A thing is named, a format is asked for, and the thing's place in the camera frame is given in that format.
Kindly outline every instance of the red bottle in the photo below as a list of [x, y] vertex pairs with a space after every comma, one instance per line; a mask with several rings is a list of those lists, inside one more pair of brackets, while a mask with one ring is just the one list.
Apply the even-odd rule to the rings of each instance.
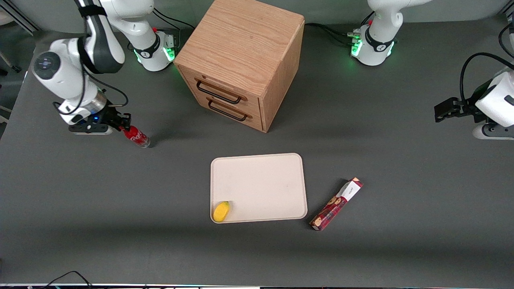
[[140, 148], [147, 148], [150, 145], [150, 138], [138, 130], [137, 127], [131, 125], [129, 131], [126, 129], [122, 129], [122, 131], [125, 134], [125, 137], [138, 145]]

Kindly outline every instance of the yellow object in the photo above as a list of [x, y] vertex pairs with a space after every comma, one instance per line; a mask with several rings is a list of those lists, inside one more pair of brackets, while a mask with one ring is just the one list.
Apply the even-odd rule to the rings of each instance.
[[230, 204], [227, 201], [221, 202], [214, 209], [214, 213], [212, 214], [212, 218], [217, 223], [223, 222], [223, 220], [225, 219], [225, 217], [228, 214], [228, 211], [230, 211]]

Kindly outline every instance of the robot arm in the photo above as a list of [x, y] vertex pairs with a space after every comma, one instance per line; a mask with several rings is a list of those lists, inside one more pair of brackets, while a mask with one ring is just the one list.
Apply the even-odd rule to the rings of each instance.
[[369, 66], [384, 62], [391, 54], [394, 37], [403, 24], [400, 9], [430, 1], [432, 0], [368, 0], [369, 7], [376, 15], [372, 25], [364, 24], [348, 34], [355, 38], [351, 56]]
[[154, 0], [100, 0], [109, 22], [118, 28], [134, 47], [146, 70], [159, 71], [175, 59], [173, 36], [154, 31], [142, 17], [152, 13]]
[[451, 97], [434, 107], [435, 122], [472, 115], [478, 139], [514, 140], [514, 71], [506, 71], [479, 86], [464, 101]]
[[76, 0], [90, 36], [52, 42], [32, 65], [36, 78], [51, 92], [64, 99], [58, 111], [73, 131], [80, 123], [97, 120], [85, 133], [111, 133], [111, 128], [130, 125], [130, 118], [119, 117], [103, 92], [84, 74], [83, 65], [96, 73], [115, 73], [125, 61], [125, 54], [114, 37], [99, 0]]
[[116, 73], [125, 62], [125, 53], [107, 20], [100, 0], [75, 0], [87, 22], [91, 36], [79, 38], [77, 49], [84, 65], [93, 73]]

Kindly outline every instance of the wooden cabinet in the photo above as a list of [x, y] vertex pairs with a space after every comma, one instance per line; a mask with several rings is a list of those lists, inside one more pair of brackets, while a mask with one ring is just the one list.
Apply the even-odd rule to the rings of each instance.
[[304, 17], [215, 0], [175, 59], [198, 103], [267, 132], [298, 70]]

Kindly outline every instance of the gray tabletop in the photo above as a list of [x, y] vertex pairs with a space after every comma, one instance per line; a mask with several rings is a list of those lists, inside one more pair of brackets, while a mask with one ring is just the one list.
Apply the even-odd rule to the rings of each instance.
[[[69, 133], [29, 73], [0, 141], [1, 282], [74, 269], [93, 283], [512, 288], [514, 143], [474, 139], [471, 117], [433, 116], [458, 96], [469, 55], [505, 55], [504, 23], [405, 24], [379, 67], [308, 27], [268, 134], [200, 107], [175, 67], [151, 73], [127, 52], [100, 78], [129, 94], [121, 111], [151, 149]], [[474, 60], [467, 94], [501, 68]], [[210, 220], [213, 159], [289, 152], [303, 157], [305, 219]], [[323, 232], [309, 228], [354, 176], [362, 190]]]

